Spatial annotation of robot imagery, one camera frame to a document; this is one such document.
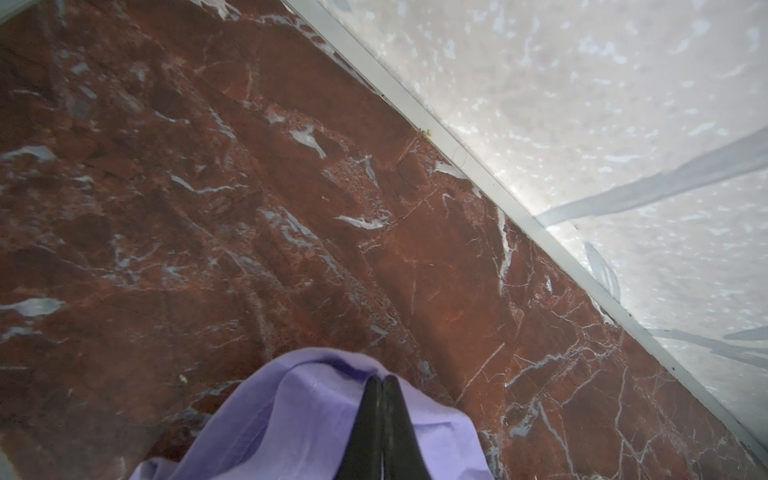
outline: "lavender cloth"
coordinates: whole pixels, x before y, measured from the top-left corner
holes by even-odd
[[[232,393],[181,463],[142,462],[130,480],[332,480],[371,375],[389,372],[360,353],[309,348],[267,363]],[[492,480],[468,416],[400,379],[433,480]]]

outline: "white marble wall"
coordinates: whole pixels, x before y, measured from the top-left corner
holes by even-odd
[[[768,2],[321,3],[768,444]]]

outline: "red marble floor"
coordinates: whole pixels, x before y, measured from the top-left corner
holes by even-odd
[[[0,447],[179,458],[303,346],[467,412],[497,478],[768,478],[275,0],[47,2],[0,27]]]

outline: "marble tile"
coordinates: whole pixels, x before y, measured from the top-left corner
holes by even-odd
[[[0,447],[21,478],[180,458],[303,346],[467,412],[498,478],[768,478],[311,29],[216,5],[48,2],[0,28]]]

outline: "purple fabric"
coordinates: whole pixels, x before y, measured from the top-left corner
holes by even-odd
[[[180,463],[152,458],[130,480],[332,480],[374,359],[335,349],[301,349],[269,362],[232,393]],[[468,416],[400,379],[433,480],[492,480]]]

